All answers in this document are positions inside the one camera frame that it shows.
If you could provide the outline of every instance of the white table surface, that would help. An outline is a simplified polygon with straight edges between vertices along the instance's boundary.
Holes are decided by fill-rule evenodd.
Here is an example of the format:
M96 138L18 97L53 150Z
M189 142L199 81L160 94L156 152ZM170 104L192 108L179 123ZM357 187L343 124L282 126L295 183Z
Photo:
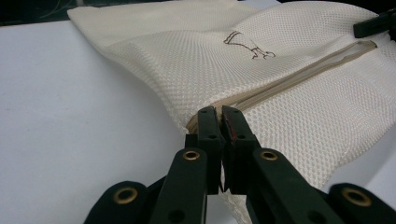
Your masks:
M395 137L393 128L332 181L396 207ZM183 144L153 91L70 21L0 28L1 224L82 223L110 186L166 175ZM207 212L208 224L236 223L216 196Z

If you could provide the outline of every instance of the zipper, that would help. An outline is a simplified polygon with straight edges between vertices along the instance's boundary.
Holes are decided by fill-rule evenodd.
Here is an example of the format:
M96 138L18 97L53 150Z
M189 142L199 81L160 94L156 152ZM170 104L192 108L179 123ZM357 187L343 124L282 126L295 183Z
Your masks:
M254 90L221 99L213 103L212 106L218 111L218 119L220 120L221 107L223 105L233 106L241 111L247 110L282 91L307 81L311 77L315 77L344 63L351 62L375 48L376 44L373 41L357 41L327 55L315 63L309 64L287 77L283 77L280 80ZM190 133L197 132L197 122L198 117L194 115L186 126Z

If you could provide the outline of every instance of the brass grommet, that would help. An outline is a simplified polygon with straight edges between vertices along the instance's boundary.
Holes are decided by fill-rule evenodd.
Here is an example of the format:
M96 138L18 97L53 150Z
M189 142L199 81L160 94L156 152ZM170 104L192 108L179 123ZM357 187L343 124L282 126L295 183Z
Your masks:
M276 161L277 160L277 155L274 152L270 151L264 151L262 154L260 154L263 159L268 160L268 161Z
M127 204L133 202L137 197L137 190L132 187L119 189L114 193L113 200L117 204Z
M187 151L183 153L184 160L187 161L196 161L200 157L200 154L196 151Z
M372 204L371 199L358 189L345 188L342 193L344 198L358 206L368 207Z

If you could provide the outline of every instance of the hole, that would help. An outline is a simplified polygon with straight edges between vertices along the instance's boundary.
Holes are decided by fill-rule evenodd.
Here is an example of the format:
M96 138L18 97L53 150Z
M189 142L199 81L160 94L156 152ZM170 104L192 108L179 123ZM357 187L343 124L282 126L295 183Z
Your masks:
M308 218L313 223L318 223L318 224L327 223L326 217L324 217L321 213L317 211L309 211Z
M172 211L168 215L168 219L172 223L180 223L181 221L184 220L184 217L185 217L184 212L181 210Z
M184 160L187 160L187 161L198 160L199 156L200 156L199 153L196 151L187 151L187 152L183 153L183 158L184 158Z
M358 189L346 188L342 193L344 198L357 206L368 207L372 204L371 199Z
M137 190L135 188L127 187L119 189L114 193L113 200L117 204L131 203L137 197Z
M268 161L276 161L277 155L274 152L264 151L261 154L262 158Z

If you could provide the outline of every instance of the white mesh bag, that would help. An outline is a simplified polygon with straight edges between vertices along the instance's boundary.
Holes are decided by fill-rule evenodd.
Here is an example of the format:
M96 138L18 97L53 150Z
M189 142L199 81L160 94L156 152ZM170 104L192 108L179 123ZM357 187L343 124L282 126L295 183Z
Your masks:
M259 11L195 0L68 14L161 97L183 133L194 131L200 108L236 106L262 147L285 154L316 188L396 120L396 44L387 34L356 39L352 25L376 16L359 7L309 1ZM250 223L244 197L221 197Z

